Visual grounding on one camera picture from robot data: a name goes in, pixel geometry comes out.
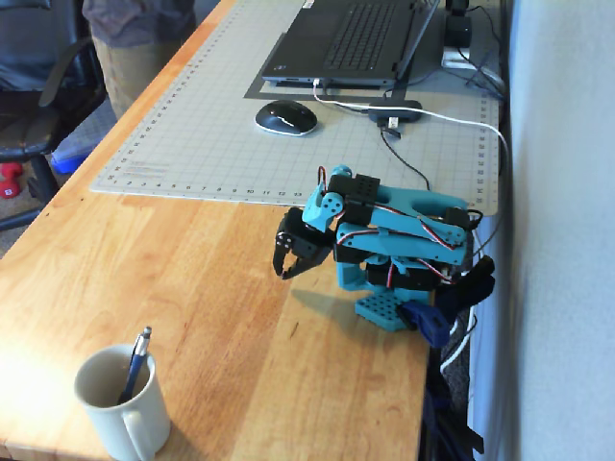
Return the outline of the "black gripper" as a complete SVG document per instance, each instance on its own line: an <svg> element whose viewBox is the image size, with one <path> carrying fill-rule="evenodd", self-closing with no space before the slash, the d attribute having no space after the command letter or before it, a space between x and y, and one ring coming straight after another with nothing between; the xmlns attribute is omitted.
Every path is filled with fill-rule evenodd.
<svg viewBox="0 0 615 461"><path fill-rule="evenodd" d="M293 279L320 265L332 250L332 231L319 231L303 221L300 208L290 208L283 216L275 237L273 267L281 279ZM294 262L286 266L292 253Z"/></svg>

